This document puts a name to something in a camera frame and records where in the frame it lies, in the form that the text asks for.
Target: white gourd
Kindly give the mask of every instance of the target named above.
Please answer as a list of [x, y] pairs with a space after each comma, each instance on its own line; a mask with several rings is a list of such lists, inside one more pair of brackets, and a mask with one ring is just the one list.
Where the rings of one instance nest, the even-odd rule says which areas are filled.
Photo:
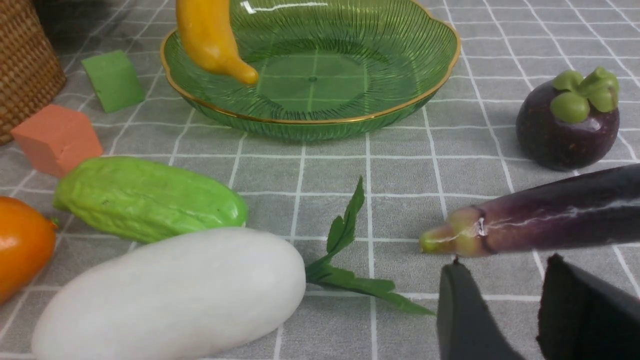
[[142, 246], [81, 274], [46, 307], [38, 360], [196, 360], [269, 334], [305, 294], [300, 253], [228, 227]]

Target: table surface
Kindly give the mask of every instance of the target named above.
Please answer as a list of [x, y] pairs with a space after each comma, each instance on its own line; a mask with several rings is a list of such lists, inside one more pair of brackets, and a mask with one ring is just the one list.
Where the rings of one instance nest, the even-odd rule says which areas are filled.
[[[580, 172], [640, 156], [640, 3], [637, 0], [422, 0], [454, 24], [463, 50], [451, 79], [422, 110], [386, 129], [323, 144], [283, 145], [211, 124], [166, 81], [158, 55], [175, 27], [172, 0], [65, 4], [43, 20], [68, 74], [56, 104], [93, 121], [108, 154], [183, 167], [227, 183], [251, 209], [248, 226], [295, 240], [307, 260], [320, 256], [333, 217], [344, 211], [358, 176], [367, 202], [357, 240], [336, 264], [358, 275], [392, 279], [398, 291], [436, 309], [441, 267], [449, 256], [420, 255], [415, 239], [447, 212], [548, 183], [573, 173], [524, 159], [514, 121], [538, 84], [573, 68], [603, 65], [619, 76], [620, 135], [604, 160]], [[80, 61], [122, 49], [148, 99], [106, 115]], [[29, 359], [33, 326], [61, 286], [92, 266], [134, 248], [51, 208], [53, 177], [32, 171], [15, 144], [0, 147], [0, 195], [60, 218], [60, 242], [31, 286], [0, 307], [0, 359]], [[562, 251], [568, 260], [640, 295], [640, 247]], [[535, 342], [549, 252], [463, 260], [507, 339], [527, 359]], [[438, 359], [435, 318], [398, 313], [362, 296], [309, 288], [277, 331], [217, 357], [225, 359]]]

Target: mangosteen calyx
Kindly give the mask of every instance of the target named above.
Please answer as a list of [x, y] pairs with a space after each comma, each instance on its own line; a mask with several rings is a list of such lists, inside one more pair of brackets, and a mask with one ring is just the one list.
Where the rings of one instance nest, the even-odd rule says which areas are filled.
[[597, 67], [586, 78], [575, 70], [564, 71], [553, 79], [552, 86], [561, 93], [551, 100], [551, 112], [570, 124], [587, 119], [591, 107], [601, 113], [618, 107], [620, 84], [616, 76], [603, 67]]

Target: woven basket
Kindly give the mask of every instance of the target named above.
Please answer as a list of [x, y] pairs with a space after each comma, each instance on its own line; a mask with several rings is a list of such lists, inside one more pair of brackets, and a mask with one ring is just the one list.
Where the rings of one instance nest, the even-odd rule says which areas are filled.
[[67, 81], [31, 0], [0, 0], [0, 145]]

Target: glass bowl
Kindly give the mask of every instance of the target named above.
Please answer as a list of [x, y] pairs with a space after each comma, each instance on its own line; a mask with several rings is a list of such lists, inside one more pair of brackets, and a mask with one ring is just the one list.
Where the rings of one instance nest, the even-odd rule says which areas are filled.
[[255, 86], [210, 74], [177, 30], [161, 46], [169, 84], [213, 121], [294, 141], [346, 138], [401, 120], [449, 79], [460, 36], [414, 0], [230, 0]]

